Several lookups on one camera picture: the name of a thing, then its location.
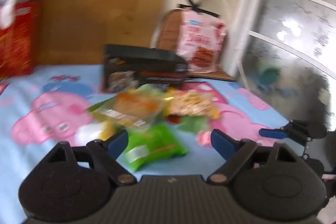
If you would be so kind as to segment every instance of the green bag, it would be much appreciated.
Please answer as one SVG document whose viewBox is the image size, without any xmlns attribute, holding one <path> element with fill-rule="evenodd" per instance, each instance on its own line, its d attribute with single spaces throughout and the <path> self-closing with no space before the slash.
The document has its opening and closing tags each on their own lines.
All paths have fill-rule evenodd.
<svg viewBox="0 0 336 224">
<path fill-rule="evenodd" d="M 187 150 L 178 142 L 165 123 L 146 131 L 128 130 L 128 146 L 125 158 L 133 171 L 145 164 L 184 156 Z"/>
<path fill-rule="evenodd" d="M 199 133 L 199 131 L 209 131 L 209 118 L 206 116 L 182 116 L 179 130 Z"/>
</svg>

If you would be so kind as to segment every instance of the pink pig cartoon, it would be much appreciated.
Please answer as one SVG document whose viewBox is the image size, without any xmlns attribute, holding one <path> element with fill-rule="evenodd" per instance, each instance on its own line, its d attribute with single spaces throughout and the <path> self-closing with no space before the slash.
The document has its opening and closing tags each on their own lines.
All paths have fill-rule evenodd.
<svg viewBox="0 0 336 224">
<path fill-rule="evenodd" d="M 263 146 L 273 146 L 275 143 L 276 139 L 265 138 L 259 135 L 259 130 L 261 128 L 268 128 L 267 126 L 252 122 L 243 111 L 229 105 L 226 99 L 209 83 L 185 83 L 184 90 L 195 90 L 203 93 L 211 93 L 213 95 L 212 100 L 218 107 L 220 117 L 219 119 L 210 121 L 210 127 L 212 129 L 219 129 L 235 140 L 250 139 Z M 253 107 L 259 110 L 266 110 L 270 107 L 267 103 L 250 93 L 248 90 L 242 88 L 238 89 L 238 92 L 246 97 Z M 210 144 L 209 132 L 201 132 L 198 137 L 198 141 L 202 145 Z"/>
<path fill-rule="evenodd" d="M 256 109 L 266 110 L 270 108 L 270 106 L 266 102 L 255 96 L 253 93 L 249 92 L 247 89 L 240 88 L 237 89 L 237 92 L 247 98 L 250 105 Z"/>
<path fill-rule="evenodd" d="M 85 99 L 74 93 L 43 93 L 32 102 L 32 111 L 14 124 L 11 137 L 21 145 L 39 144 L 49 139 L 71 144 L 76 131 L 92 122 L 85 112 L 88 107 Z"/>
</svg>

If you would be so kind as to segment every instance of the pink snack bag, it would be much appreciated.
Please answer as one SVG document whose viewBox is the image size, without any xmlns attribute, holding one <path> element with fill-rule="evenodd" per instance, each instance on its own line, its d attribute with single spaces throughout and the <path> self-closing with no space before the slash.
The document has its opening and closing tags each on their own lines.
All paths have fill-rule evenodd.
<svg viewBox="0 0 336 224">
<path fill-rule="evenodd" d="M 224 22 L 191 9 L 182 12 L 182 20 L 176 53 L 189 63 L 189 71 L 216 71 L 216 62 L 226 35 Z"/>
</svg>

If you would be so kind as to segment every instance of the red box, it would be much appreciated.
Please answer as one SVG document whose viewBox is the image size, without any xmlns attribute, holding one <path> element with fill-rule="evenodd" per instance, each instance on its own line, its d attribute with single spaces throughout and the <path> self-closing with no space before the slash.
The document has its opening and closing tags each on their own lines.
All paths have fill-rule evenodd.
<svg viewBox="0 0 336 224">
<path fill-rule="evenodd" d="M 0 29 L 0 79 L 30 74 L 35 65 L 39 1 L 16 5 L 15 22 Z"/>
</svg>

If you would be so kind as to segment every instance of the snack bag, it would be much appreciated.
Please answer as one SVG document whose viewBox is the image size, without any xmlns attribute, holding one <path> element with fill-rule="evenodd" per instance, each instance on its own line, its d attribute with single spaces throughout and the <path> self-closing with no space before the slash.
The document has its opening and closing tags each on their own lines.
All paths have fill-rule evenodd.
<svg viewBox="0 0 336 224">
<path fill-rule="evenodd" d="M 219 118 L 216 105 L 212 102 L 211 93 L 190 91 L 170 91 L 172 99 L 169 101 L 165 114 L 179 116 L 206 116 Z"/>
<path fill-rule="evenodd" d="M 147 127 L 156 121 L 166 102 L 161 96 L 154 96 L 147 91 L 129 89 L 118 93 L 108 100 L 96 112 L 106 115 L 120 126 L 127 128 Z"/>
<path fill-rule="evenodd" d="M 152 96 L 162 96 L 164 100 L 166 100 L 166 97 L 167 97 L 162 90 L 154 88 L 151 84 L 142 85 L 139 88 L 137 88 L 137 91 L 145 92 Z M 99 107 L 101 107 L 103 104 L 105 104 L 106 102 L 110 100 L 114 100 L 114 97 L 107 99 L 105 101 L 96 103 L 90 106 L 89 108 L 87 108 L 86 111 L 89 113 L 94 113 L 95 110 L 97 110 Z"/>
<path fill-rule="evenodd" d="M 168 127 L 161 123 L 144 132 L 129 130 L 128 146 L 124 153 L 130 168 L 136 171 L 157 160 L 184 156 L 187 150 L 179 144 Z"/>
<path fill-rule="evenodd" d="M 225 36 L 225 24 L 216 17 L 190 9 L 182 12 L 177 55 L 189 63 L 189 71 L 216 71 L 216 63 Z"/>
<path fill-rule="evenodd" d="M 209 119 L 206 116 L 183 116 L 178 128 L 195 134 L 209 131 Z"/>
</svg>

